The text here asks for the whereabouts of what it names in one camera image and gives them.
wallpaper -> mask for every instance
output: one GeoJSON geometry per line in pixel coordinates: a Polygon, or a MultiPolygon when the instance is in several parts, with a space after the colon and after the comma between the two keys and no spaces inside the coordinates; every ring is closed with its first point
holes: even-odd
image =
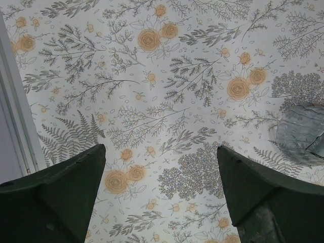
{"type": "Polygon", "coordinates": [[[106,146],[86,243],[239,243],[222,144],[324,184],[275,141],[287,109],[324,103],[322,1],[0,5],[46,165],[106,146]]]}

branch illustration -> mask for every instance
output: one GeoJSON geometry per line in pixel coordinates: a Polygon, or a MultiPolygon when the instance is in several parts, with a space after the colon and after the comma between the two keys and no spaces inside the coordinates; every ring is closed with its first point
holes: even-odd
{"type": "Polygon", "coordinates": [[[17,13],[20,11],[23,11],[24,9],[21,9],[20,7],[16,7],[15,5],[11,4],[8,5],[8,10],[7,12],[4,12],[1,10],[1,14],[4,17],[4,19],[7,21],[8,19],[11,19],[16,16],[17,13]]]}
{"type": "Polygon", "coordinates": [[[57,78],[62,78],[60,71],[55,70],[42,70],[39,75],[36,74],[26,74],[23,82],[27,84],[24,85],[24,90],[28,94],[30,90],[35,90],[39,92],[43,89],[47,90],[52,86],[51,81],[57,78]]]}
{"type": "Polygon", "coordinates": [[[287,25],[294,38],[279,36],[273,42],[278,47],[278,52],[285,61],[293,57],[307,57],[313,52],[317,43],[324,35],[324,22],[322,12],[317,14],[318,18],[306,17],[302,13],[290,13],[287,15],[287,25]]]}
{"type": "Polygon", "coordinates": [[[59,32],[59,39],[54,37],[45,43],[50,49],[43,48],[38,53],[45,56],[44,62],[54,65],[57,58],[60,57],[65,62],[65,70],[69,75],[66,78],[68,83],[73,83],[80,78],[85,68],[89,69],[92,65],[92,59],[96,52],[105,51],[96,48],[96,44],[88,37],[82,37],[78,27],[72,27],[66,24],[59,32]]]}
{"type": "Polygon", "coordinates": [[[166,100],[173,99],[174,103],[183,103],[184,101],[184,90],[194,92],[196,98],[204,100],[204,106],[211,105],[211,98],[213,97],[213,84],[216,84],[217,72],[214,71],[213,64],[218,62],[210,62],[207,58],[194,58],[191,60],[190,57],[181,56],[181,58],[172,58],[171,72],[174,73],[174,78],[169,77],[167,85],[164,88],[176,87],[178,90],[167,91],[165,96],[166,100]]]}
{"type": "Polygon", "coordinates": [[[110,237],[117,236],[119,234],[130,234],[133,230],[141,232],[145,229],[150,229],[154,226],[154,220],[163,219],[162,213],[157,211],[143,212],[142,215],[128,215],[125,221],[128,225],[115,224],[112,230],[109,232],[110,237]]]}
{"type": "Polygon", "coordinates": [[[126,42],[131,42],[134,39],[133,32],[125,30],[125,33],[121,34],[121,30],[127,26],[126,20],[118,21],[117,23],[115,23],[115,21],[109,21],[107,25],[109,26],[110,34],[105,36],[103,40],[108,41],[108,44],[114,42],[123,47],[118,50],[115,47],[109,48],[109,52],[112,54],[111,57],[113,58],[111,60],[112,66],[116,67],[112,69],[113,73],[118,75],[119,73],[126,72],[128,67],[137,64],[145,67],[145,65],[137,59],[137,50],[130,50],[126,45],[126,42]],[[119,54],[127,55],[131,59],[123,60],[123,58],[119,57],[119,54]]]}
{"type": "MultiPolygon", "coordinates": [[[[147,115],[143,112],[137,111],[132,107],[122,107],[118,112],[118,117],[123,118],[123,129],[111,128],[108,130],[107,135],[116,149],[123,147],[137,147],[143,143],[146,136],[158,136],[164,128],[167,127],[167,118],[175,114],[183,114],[184,111],[176,111],[169,103],[161,103],[158,107],[150,107],[147,109],[147,115]]],[[[181,123],[181,118],[176,119],[176,123],[181,123]]],[[[169,125],[169,128],[174,131],[176,127],[169,125]]]]}
{"type": "Polygon", "coordinates": [[[199,42],[200,39],[204,39],[203,43],[208,47],[213,47],[219,41],[228,42],[237,38],[241,34],[240,28],[228,28],[228,24],[219,23],[218,25],[210,25],[209,29],[195,29],[191,34],[184,34],[180,36],[181,42],[186,42],[188,45],[193,46],[199,42]]]}
{"type": "Polygon", "coordinates": [[[268,19],[275,21],[278,19],[277,13],[285,13],[288,10],[289,5],[301,5],[303,1],[304,0],[282,0],[277,6],[273,5],[273,1],[269,1],[263,12],[260,9],[257,9],[252,13],[252,17],[250,18],[251,25],[244,33],[242,41],[248,32],[268,28],[264,23],[259,22],[268,19]]]}
{"type": "Polygon", "coordinates": [[[117,88],[121,88],[124,82],[132,82],[137,83],[133,80],[127,79],[114,79],[113,75],[108,73],[106,75],[105,72],[96,73],[95,78],[97,79],[94,83],[89,82],[88,80],[79,81],[79,84],[84,88],[83,91],[72,92],[69,95],[64,96],[64,99],[67,101],[66,103],[60,102],[57,105],[56,112],[60,115],[66,115],[68,110],[71,108],[71,103],[77,103],[77,107],[82,107],[85,104],[85,97],[91,102],[96,102],[96,95],[104,90],[109,84],[110,86],[107,88],[106,94],[107,99],[110,99],[113,95],[114,91],[117,88]]]}
{"type": "Polygon", "coordinates": [[[172,151],[173,154],[182,154],[190,150],[193,144],[203,143],[206,137],[211,137],[215,133],[217,133],[215,129],[203,127],[197,131],[197,135],[191,136],[193,132],[183,130],[177,138],[170,138],[167,142],[164,142],[159,150],[162,152],[161,155],[168,151],[172,151]]]}
{"type": "Polygon", "coordinates": [[[242,124],[243,128],[249,127],[253,124],[255,129],[258,129],[261,124],[271,123],[268,130],[274,129],[278,126],[280,117],[274,111],[266,110],[265,115],[261,115],[259,111],[252,110],[253,117],[246,117],[245,115],[235,115],[235,118],[226,119],[224,122],[225,127],[232,128],[237,124],[242,124]]]}
{"type": "Polygon", "coordinates": [[[208,213],[199,213],[197,210],[193,213],[196,217],[191,216],[185,216],[185,221],[171,221],[169,223],[170,229],[177,229],[178,227],[183,230],[185,228],[188,228],[194,223],[198,224],[198,228],[202,227],[204,225],[205,220],[209,220],[211,223],[215,222],[217,220],[217,217],[220,216],[220,210],[225,206],[226,204],[218,204],[218,205],[206,205],[206,207],[209,210],[212,210],[208,213]]]}
{"type": "Polygon", "coordinates": [[[132,11],[133,17],[140,13],[141,8],[145,8],[146,11],[149,11],[154,7],[156,0],[129,0],[130,4],[126,5],[124,3],[118,4],[117,10],[114,9],[105,9],[102,13],[102,16],[106,19],[111,19],[115,17],[118,19],[126,14],[126,12],[132,11]]]}
{"type": "Polygon", "coordinates": [[[58,17],[61,11],[65,11],[63,15],[73,18],[81,10],[86,12],[89,9],[94,8],[99,1],[100,0],[66,0],[65,2],[55,2],[50,8],[45,8],[40,12],[43,16],[49,16],[53,19],[58,17]]]}
{"type": "Polygon", "coordinates": [[[206,14],[208,10],[211,10],[217,18],[221,18],[224,21],[230,21],[233,19],[247,19],[247,14],[250,10],[250,3],[253,0],[215,0],[207,3],[201,0],[190,0],[191,6],[194,10],[198,10],[202,14],[206,14]]]}

small leaf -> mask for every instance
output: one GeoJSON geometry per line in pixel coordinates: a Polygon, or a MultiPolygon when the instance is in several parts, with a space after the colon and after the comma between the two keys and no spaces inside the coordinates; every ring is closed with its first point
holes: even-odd
{"type": "Polygon", "coordinates": [[[227,101],[228,101],[228,102],[236,102],[236,100],[234,100],[232,97],[228,97],[228,98],[227,98],[227,101]]]}
{"type": "Polygon", "coordinates": [[[133,27],[134,29],[143,29],[144,24],[141,24],[139,21],[130,23],[130,26],[133,27]]]}
{"type": "Polygon", "coordinates": [[[146,189],[146,185],[141,186],[140,188],[138,188],[137,192],[138,193],[143,192],[145,189],[146,189]]]}
{"type": "Polygon", "coordinates": [[[197,239],[202,239],[202,240],[206,240],[208,238],[207,235],[205,235],[203,232],[201,233],[197,233],[194,235],[197,239]]]}
{"type": "Polygon", "coordinates": [[[261,96],[265,96],[266,94],[268,94],[269,92],[269,87],[266,87],[262,92],[261,92],[261,96]]]}

orange flower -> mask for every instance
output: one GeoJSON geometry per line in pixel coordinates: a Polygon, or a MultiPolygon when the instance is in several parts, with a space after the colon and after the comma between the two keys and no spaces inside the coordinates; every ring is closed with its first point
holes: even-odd
{"type": "Polygon", "coordinates": [[[222,49],[222,56],[226,58],[230,56],[227,48],[222,49]]]}
{"type": "Polygon", "coordinates": [[[234,100],[242,100],[249,94],[249,85],[243,78],[235,78],[229,82],[227,86],[227,93],[234,100]]]}
{"type": "Polygon", "coordinates": [[[250,74],[251,83],[258,85],[265,80],[265,71],[263,69],[254,69],[250,74]]]}
{"type": "Polygon", "coordinates": [[[247,52],[242,53],[241,57],[239,58],[242,64],[247,64],[251,61],[250,55],[247,52]]]}
{"type": "Polygon", "coordinates": [[[132,181],[142,180],[144,177],[144,168],[142,166],[134,166],[126,173],[126,177],[132,181]]]}
{"type": "Polygon", "coordinates": [[[157,8],[155,9],[155,14],[158,16],[158,17],[161,17],[163,14],[166,13],[166,8],[164,5],[159,5],[157,6],[157,8]]]}
{"type": "Polygon", "coordinates": [[[145,51],[151,52],[158,48],[160,37],[156,30],[143,30],[138,36],[138,45],[145,51]]]}
{"type": "Polygon", "coordinates": [[[35,39],[29,34],[23,36],[17,43],[17,48],[22,49],[25,52],[34,50],[35,46],[35,39]]]}
{"type": "Polygon", "coordinates": [[[222,243],[240,243],[240,239],[237,234],[230,234],[228,235],[222,243]]]}
{"type": "Polygon", "coordinates": [[[205,243],[220,243],[220,242],[215,239],[210,239],[210,240],[205,241],[205,243]]]}
{"type": "Polygon", "coordinates": [[[133,153],[130,149],[125,149],[123,152],[121,152],[121,158],[123,160],[128,160],[132,157],[133,153]]]}
{"type": "Polygon", "coordinates": [[[13,40],[10,40],[10,44],[11,44],[12,51],[14,52],[14,55],[16,56],[17,50],[18,50],[17,44],[13,40]]]}
{"type": "Polygon", "coordinates": [[[228,225],[229,225],[229,220],[228,220],[228,218],[222,218],[221,220],[218,221],[218,226],[219,226],[221,229],[226,228],[228,225]]]}
{"type": "Polygon", "coordinates": [[[18,28],[22,28],[22,27],[25,27],[26,26],[26,23],[27,23],[27,21],[26,21],[26,19],[24,17],[19,17],[17,19],[17,21],[16,21],[16,26],[18,28]]]}
{"type": "Polygon", "coordinates": [[[106,178],[106,187],[113,194],[124,192],[127,188],[127,178],[120,171],[109,172],[106,178]]]}
{"type": "Polygon", "coordinates": [[[162,29],[163,37],[173,38],[178,34],[178,27],[175,24],[166,24],[162,29]]]}

dark green object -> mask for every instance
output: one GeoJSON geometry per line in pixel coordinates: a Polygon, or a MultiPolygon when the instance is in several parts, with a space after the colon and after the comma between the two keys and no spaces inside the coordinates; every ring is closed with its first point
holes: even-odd
{"type": "Polygon", "coordinates": [[[221,146],[217,158],[242,243],[324,242],[324,187],[260,165],[221,146]]]}
{"type": "Polygon", "coordinates": [[[6,243],[84,243],[105,166],[104,145],[0,185],[6,243]]]}

